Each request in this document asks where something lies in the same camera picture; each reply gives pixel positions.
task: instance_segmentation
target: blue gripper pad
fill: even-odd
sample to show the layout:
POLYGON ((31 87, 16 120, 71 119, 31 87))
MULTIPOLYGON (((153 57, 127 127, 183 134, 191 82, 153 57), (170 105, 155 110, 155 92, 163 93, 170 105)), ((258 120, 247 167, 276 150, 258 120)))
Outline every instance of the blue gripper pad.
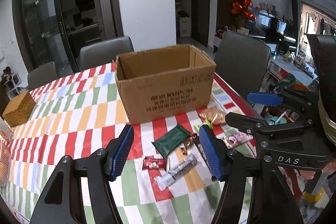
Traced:
POLYGON ((126 125, 119 138, 121 138, 121 144, 119 145, 118 150, 113 157, 112 169, 110 173, 110 176, 113 180, 116 180, 116 178, 121 175, 121 172, 124 169, 128 154, 134 141, 133 127, 126 125))
POLYGON ((199 141, 203 148, 211 174, 215 176, 217 180, 220 181, 223 178, 223 172, 221 170, 221 158, 217 154, 215 146, 212 143, 212 141, 215 142, 216 140, 222 141, 220 139, 216 139, 215 134, 212 132, 212 130, 207 125, 202 125, 199 128, 199 141))
POLYGON ((247 100, 251 104, 267 106, 278 106, 282 104, 282 99, 278 95, 265 92, 250 92, 247 95, 247 100))

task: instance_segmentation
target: glass door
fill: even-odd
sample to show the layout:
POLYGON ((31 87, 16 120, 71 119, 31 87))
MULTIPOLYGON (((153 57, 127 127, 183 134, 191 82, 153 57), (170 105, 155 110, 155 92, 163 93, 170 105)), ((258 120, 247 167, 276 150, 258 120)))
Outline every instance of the glass door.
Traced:
POLYGON ((36 64, 41 66, 54 61, 61 77, 76 72, 55 0, 22 0, 22 9, 36 64))

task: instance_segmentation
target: green candy wrapper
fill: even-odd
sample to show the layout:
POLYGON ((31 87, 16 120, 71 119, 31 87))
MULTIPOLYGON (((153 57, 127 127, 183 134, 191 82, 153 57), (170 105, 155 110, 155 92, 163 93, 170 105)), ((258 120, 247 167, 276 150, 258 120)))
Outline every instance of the green candy wrapper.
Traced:
POLYGON ((189 131, 177 124, 176 127, 155 142, 152 142, 152 144, 163 157, 167 157, 176 147, 189 137, 189 134, 189 131))
POLYGON ((207 119, 204 120, 204 122, 202 124, 198 124, 197 126, 194 126, 195 130, 197 133, 200 132, 200 127, 204 124, 207 124, 209 126, 210 129, 212 129, 212 124, 211 122, 209 122, 207 119))

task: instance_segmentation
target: das logo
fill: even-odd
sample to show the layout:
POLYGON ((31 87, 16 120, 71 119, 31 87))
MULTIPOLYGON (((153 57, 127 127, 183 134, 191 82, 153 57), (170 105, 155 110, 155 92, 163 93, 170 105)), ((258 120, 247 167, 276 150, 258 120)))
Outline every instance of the das logo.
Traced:
MULTIPOLYGON (((278 161, 279 162, 284 161, 284 157, 283 156, 279 156, 278 161)), ((293 162, 292 162, 291 158, 288 158, 287 160, 284 161, 284 163, 287 163, 287 164, 291 164, 291 163, 298 164, 299 163, 299 159, 294 159, 293 162)))

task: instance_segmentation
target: gray chair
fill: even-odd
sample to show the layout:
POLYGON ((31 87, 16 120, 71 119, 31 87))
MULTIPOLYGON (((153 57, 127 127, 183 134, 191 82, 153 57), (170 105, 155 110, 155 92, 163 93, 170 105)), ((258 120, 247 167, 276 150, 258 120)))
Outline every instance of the gray chair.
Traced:
POLYGON ((228 31, 216 53, 216 73, 246 99, 259 92, 270 52, 264 42, 228 31))
POLYGON ((55 62, 38 67, 28 74, 28 90, 34 90, 59 78, 55 62))
POLYGON ((134 52, 129 37, 117 37, 85 46, 79 53, 80 71, 95 68, 115 61, 118 54, 134 52))

